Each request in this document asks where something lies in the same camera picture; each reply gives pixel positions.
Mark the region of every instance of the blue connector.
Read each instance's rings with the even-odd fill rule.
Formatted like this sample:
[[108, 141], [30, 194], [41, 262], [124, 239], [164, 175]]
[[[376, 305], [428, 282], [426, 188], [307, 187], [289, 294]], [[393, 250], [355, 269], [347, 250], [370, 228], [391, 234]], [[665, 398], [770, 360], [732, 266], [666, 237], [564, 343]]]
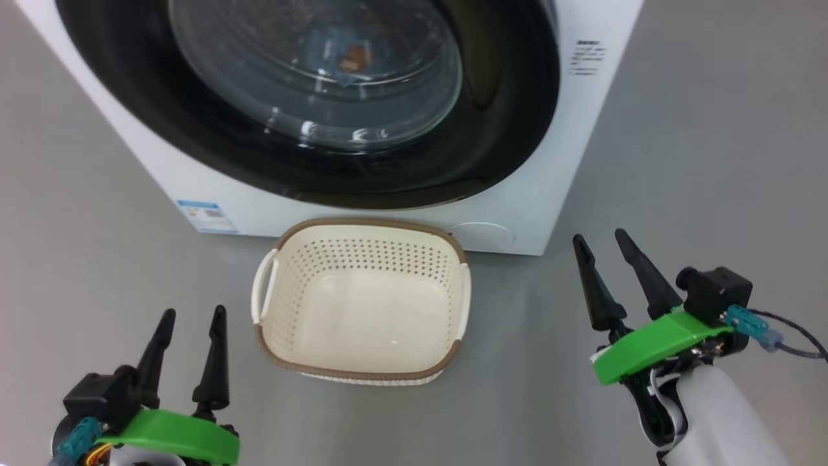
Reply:
[[762, 338], [762, 335], [770, 327], [758, 315], [737, 304], [727, 308], [727, 314], [724, 315], [724, 323], [732, 327], [736, 332], [744, 333], [757, 340]]
[[744, 333], [759, 342], [759, 345], [767, 352], [775, 352], [779, 349], [777, 343], [782, 342], [781, 333], [772, 330], [763, 318], [738, 304], [727, 308], [727, 314], [724, 315], [724, 323], [732, 327], [736, 332]]
[[57, 447], [57, 456], [50, 466], [77, 464], [78, 459], [89, 451], [104, 434], [101, 424], [94, 417], [85, 417], [69, 433], [66, 440]]

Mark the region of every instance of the green bracket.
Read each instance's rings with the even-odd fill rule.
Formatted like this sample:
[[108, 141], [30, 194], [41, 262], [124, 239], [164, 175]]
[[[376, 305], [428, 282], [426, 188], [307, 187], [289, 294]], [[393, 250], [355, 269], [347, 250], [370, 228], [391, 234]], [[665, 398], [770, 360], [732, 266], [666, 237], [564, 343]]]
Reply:
[[236, 464], [241, 443], [238, 437], [208, 420], [167, 410], [141, 410], [118, 437], [100, 442], [126, 444], [210, 464]]
[[614, 384], [665, 358], [686, 350], [708, 337], [733, 328], [710, 328], [676, 307], [652, 323], [621, 337], [595, 360], [593, 368], [603, 385]]

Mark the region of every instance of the wire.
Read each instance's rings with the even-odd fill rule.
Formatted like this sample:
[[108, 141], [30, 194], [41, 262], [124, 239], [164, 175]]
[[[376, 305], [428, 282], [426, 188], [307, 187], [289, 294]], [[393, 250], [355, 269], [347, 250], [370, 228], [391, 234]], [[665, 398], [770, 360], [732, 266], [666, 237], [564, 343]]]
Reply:
[[798, 349], [795, 349], [795, 348], [791, 348], [788, 345], [786, 345], [784, 343], [781, 343], [781, 342], [777, 342], [776, 347], [781, 349], [784, 352], [789, 352], [789, 353], [791, 353], [793, 355], [796, 355], [796, 356], [809, 357], [811, 359], [822, 359], [823, 358], [823, 356], [818, 352], [798, 350]]
[[785, 345], [782, 345], [781, 343], [777, 343], [777, 347], [779, 349], [781, 349], [782, 351], [789, 352], [791, 354], [796, 354], [797, 356], [802, 356], [802, 357], [813, 357], [815, 359], [817, 357], [819, 357], [819, 358], [825, 359], [826, 362], [828, 362], [828, 351], [826, 351], [826, 348], [822, 346], [822, 343], [820, 343], [819, 340], [816, 339], [816, 337], [811, 335], [810, 332], [808, 332], [805, 328], [803, 328], [798, 323], [790, 321], [790, 320], [788, 320], [784, 317], [777, 316], [774, 313], [766, 313], [764, 311], [757, 311], [756, 309], [748, 309], [748, 311], [750, 311], [750, 312], [752, 312], [756, 315], [760, 315], [760, 316], [763, 316], [763, 317], [778, 320], [779, 322], [784, 323], [788, 327], [795, 328], [796, 330], [799, 331], [799, 333], [801, 333], [805, 338], [807, 338], [808, 341], [811, 342], [816, 347], [817, 350], [819, 350], [819, 352], [804, 352], [804, 351], [797, 350], [797, 349], [794, 349], [794, 348], [791, 348], [791, 347], [787, 347]]
[[103, 457], [110, 449], [112, 449], [112, 444], [103, 444], [93, 450], [92, 453], [86, 456], [86, 466], [96, 466], [99, 464], [101, 457]]

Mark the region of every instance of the washing machine door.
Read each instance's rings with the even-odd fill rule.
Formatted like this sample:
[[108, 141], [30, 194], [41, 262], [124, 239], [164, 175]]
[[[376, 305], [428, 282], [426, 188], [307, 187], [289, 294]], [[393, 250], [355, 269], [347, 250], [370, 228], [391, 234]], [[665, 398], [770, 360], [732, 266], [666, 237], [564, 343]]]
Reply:
[[190, 157], [302, 201], [456, 201], [517, 169], [555, 111], [540, 1], [57, 0], [80, 54]]

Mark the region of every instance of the basket handle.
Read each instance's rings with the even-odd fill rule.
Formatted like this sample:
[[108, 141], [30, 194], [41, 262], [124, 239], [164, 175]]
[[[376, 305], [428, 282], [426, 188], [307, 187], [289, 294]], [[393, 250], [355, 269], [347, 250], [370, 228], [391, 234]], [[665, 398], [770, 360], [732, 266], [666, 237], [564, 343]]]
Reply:
[[457, 328], [456, 339], [462, 340], [465, 335], [466, 325], [469, 323], [469, 309], [471, 308], [471, 271], [469, 271], [469, 264], [464, 262], [460, 264], [460, 279], [463, 283], [463, 294], [460, 296], [460, 326]]
[[274, 249], [264, 256], [262, 263], [259, 264], [259, 268], [256, 270], [256, 276], [253, 277], [253, 291], [250, 293], [250, 313], [253, 317], [253, 323], [256, 325], [258, 325], [264, 317], [262, 311], [264, 310], [264, 313], [267, 313], [266, 309], [262, 309], [262, 282], [264, 281], [264, 275], [267, 272], [268, 267], [272, 265], [270, 271], [270, 286], [267, 287], [267, 296], [265, 296], [264, 305], [270, 303], [271, 292], [273, 291], [273, 285], [276, 282], [276, 269], [279, 266], [279, 261], [276, 260], [277, 252], [279, 252], [279, 250]]

